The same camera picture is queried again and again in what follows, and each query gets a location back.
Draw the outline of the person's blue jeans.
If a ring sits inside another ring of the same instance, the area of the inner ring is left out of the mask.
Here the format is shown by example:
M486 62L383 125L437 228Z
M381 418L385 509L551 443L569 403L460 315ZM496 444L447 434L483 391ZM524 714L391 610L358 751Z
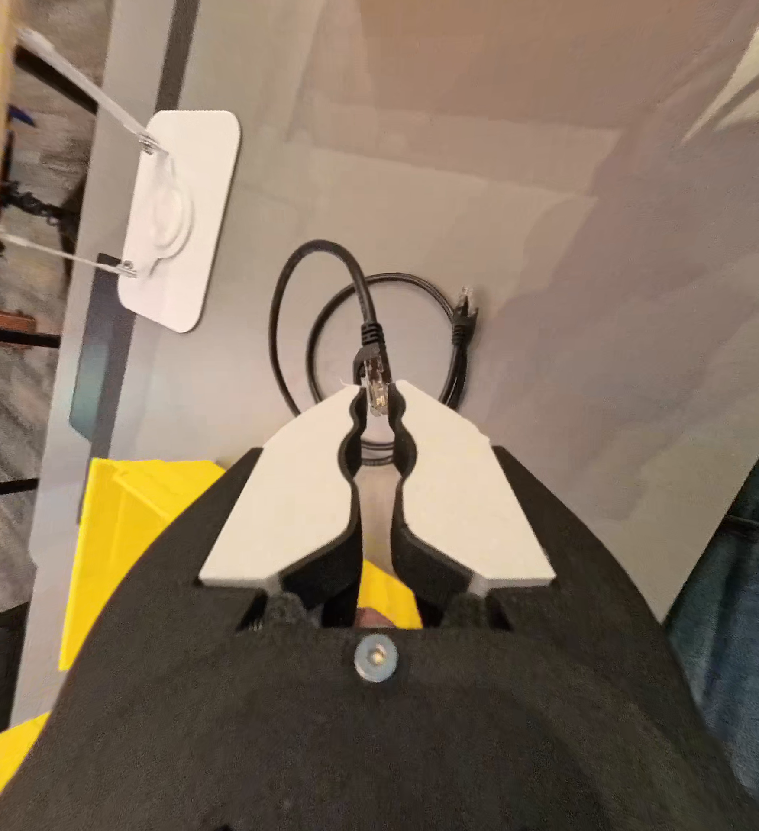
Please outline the person's blue jeans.
M665 630L708 732L759 804L759 458Z

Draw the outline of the black metal desk frame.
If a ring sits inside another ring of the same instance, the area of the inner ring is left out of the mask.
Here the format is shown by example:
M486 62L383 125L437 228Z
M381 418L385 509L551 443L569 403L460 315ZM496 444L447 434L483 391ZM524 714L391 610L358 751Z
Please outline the black metal desk frame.
M61 348L62 338L60 335L42 332L23 332L0 327L0 346L28 347L28 348L49 348L58 350ZM18 493L29 493L35 491L39 486L39 478L6 480L0 482L0 497Z

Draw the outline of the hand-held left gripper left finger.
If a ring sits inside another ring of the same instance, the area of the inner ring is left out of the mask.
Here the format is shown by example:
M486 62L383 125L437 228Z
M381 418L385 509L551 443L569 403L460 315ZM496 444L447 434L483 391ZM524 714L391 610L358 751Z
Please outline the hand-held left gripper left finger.
M202 565L208 587L274 589L290 567L347 529L353 474L343 447L359 437L363 387L344 386L276 432Z

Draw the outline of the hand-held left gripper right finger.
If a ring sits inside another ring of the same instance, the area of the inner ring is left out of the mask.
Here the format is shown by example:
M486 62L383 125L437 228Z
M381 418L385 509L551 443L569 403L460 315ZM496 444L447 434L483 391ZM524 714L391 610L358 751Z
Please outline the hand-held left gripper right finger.
M555 571L499 463L471 421L408 381L389 391L391 551L416 596L545 587Z

